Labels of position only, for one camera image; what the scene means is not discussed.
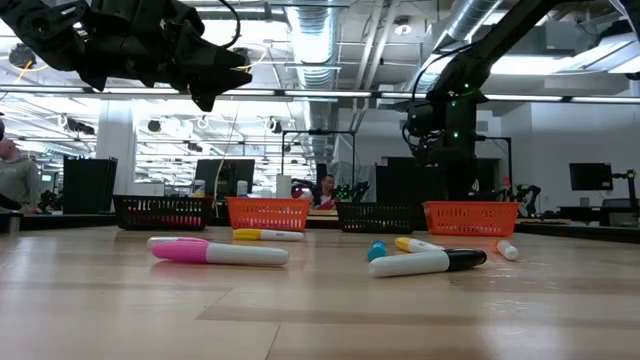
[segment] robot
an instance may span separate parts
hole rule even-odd
[[[178,0],[84,0],[49,7],[40,0],[0,0],[0,17],[49,66],[76,71],[100,91],[108,77],[169,84],[202,111],[216,96],[251,82],[234,70],[246,59],[202,39],[197,11]]]
[[[476,180],[476,107],[488,101],[480,87],[491,66],[535,24],[565,0],[521,0],[487,35],[442,57],[458,53],[427,93],[426,101],[412,101],[403,137],[421,164],[437,165],[445,178],[447,198],[472,200]],[[620,0],[636,36],[640,31],[640,2]]]

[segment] orange basket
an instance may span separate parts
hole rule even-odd
[[[228,197],[231,227],[304,231],[308,199],[260,199]]]
[[[520,203],[427,201],[424,215],[435,235],[511,236]]]

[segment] computer monitor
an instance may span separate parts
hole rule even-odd
[[[613,190],[611,164],[569,164],[569,172],[571,173],[571,190],[573,191]]]
[[[216,193],[215,183],[218,168],[222,160],[198,160],[195,180],[204,180],[204,192],[207,196]],[[250,194],[253,187],[253,172],[256,161],[251,160],[225,160],[218,176],[218,195],[235,196],[238,181],[247,182],[247,192]]]

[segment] white marker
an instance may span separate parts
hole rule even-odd
[[[304,234],[293,231],[238,229],[233,230],[234,240],[302,241]]]
[[[496,243],[496,250],[509,261],[516,261],[520,257],[518,249],[507,240],[498,241]]]
[[[158,259],[194,264],[284,265],[289,253],[282,249],[257,246],[176,241],[157,244],[151,252]]]
[[[432,250],[444,250],[442,246],[428,243],[426,241],[420,241],[408,237],[396,238],[396,247],[406,252],[416,253]]]
[[[151,250],[153,245],[164,244],[168,242],[176,242],[176,241],[202,241],[205,243],[209,243],[205,239],[199,238],[189,238],[189,237],[172,237],[172,236],[154,236],[147,241],[147,249]]]
[[[369,274],[380,278],[468,270],[485,261],[487,254],[481,250],[433,250],[377,258],[369,263]]]

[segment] mesh basket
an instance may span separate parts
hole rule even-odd
[[[435,235],[511,236],[520,203],[427,201],[427,227]]]
[[[118,227],[125,230],[203,230],[212,198],[114,195]]]
[[[415,210],[410,205],[337,203],[338,222],[344,232],[411,234]]]
[[[228,197],[234,229],[304,231],[310,200]]]

